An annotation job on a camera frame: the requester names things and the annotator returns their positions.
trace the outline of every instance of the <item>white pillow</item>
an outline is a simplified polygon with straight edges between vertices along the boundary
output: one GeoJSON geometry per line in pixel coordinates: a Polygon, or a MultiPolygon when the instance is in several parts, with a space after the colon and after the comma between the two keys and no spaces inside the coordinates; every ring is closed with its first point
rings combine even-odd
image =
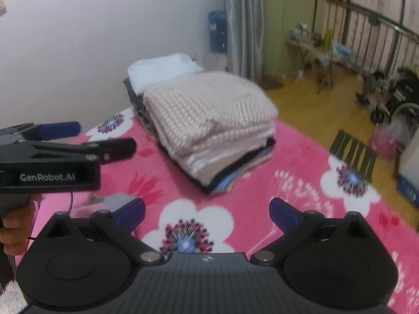
{"type": "Polygon", "coordinates": [[[138,60],[128,67],[128,77],[134,92],[140,95],[153,83],[202,71],[203,69],[189,55],[178,53],[138,60]]]}

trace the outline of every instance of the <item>human hand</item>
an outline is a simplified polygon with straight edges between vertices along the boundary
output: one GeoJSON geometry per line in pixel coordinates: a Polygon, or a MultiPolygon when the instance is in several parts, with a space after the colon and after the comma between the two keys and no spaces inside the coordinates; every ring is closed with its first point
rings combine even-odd
{"type": "Polygon", "coordinates": [[[30,195],[24,207],[11,211],[3,219],[0,229],[0,242],[4,244],[4,252],[8,255],[21,255],[26,251],[26,239],[31,236],[34,228],[34,201],[41,201],[42,195],[30,195]]]}

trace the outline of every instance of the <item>balcony railing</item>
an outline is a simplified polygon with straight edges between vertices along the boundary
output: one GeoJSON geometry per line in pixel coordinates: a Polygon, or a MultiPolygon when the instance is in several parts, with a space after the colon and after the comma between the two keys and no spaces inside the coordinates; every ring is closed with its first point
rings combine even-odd
{"type": "Polygon", "coordinates": [[[377,70],[386,76],[419,59],[418,36],[383,15],[339,0],[327,0],[323,35],[351,49],[349,65],[366,76],[377,70]]]}

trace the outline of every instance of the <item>pink floral blanket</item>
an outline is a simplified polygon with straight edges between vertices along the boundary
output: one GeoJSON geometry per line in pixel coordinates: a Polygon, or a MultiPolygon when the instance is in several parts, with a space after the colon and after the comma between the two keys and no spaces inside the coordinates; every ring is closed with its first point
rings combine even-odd
{"type": "MultiPolygon", "coordinates": [[[[217,197],[202,194],[185,178],[137,124],[131,109],[77,137],[74,143],[120,136],[135,138],[138,145],[135,157],[103,166],[102,187],[95,194],[141,197],[147,213],[134,234],[164,253],[243,251],[250,256],[282,235],[269,218],[268,205],[273,197],[280,197],[301,211],[315,209],[326,217],[339,218],[347,211],[359,211],[384,242],[399,270],[399,281],[388,305],[399,314],[417,314],[416,232],[386,205],[373,187],[367,185],[354,193],[343,163],[323,147],[282,122],[276,123],[276,131],[272,159],[246,173],[231,193],[217,197]],[[191,242],[185,235],[171,236],[176,225],[184,231],[197,230],[196,237],[204,239],[191,242]]],[[[95,211],[95,207],[89,208],[90,196],[75,194],[74,207],[95,211]]],[[[39,233],[55,211],[67,210],[69,202],[68,194],[47,195],[32,236],[39,233]]]]}

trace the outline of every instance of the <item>white wall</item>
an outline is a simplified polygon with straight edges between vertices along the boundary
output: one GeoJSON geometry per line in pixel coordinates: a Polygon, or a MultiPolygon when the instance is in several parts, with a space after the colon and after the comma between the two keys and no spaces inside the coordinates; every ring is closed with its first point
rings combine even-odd
{"type": "Polygon", "coordinates": [[[122,81],[140,58],[203,63],[207,13],[224,0],[4,0],[0,128],[77,120],[84,130],[129,106],[122,81]]]}

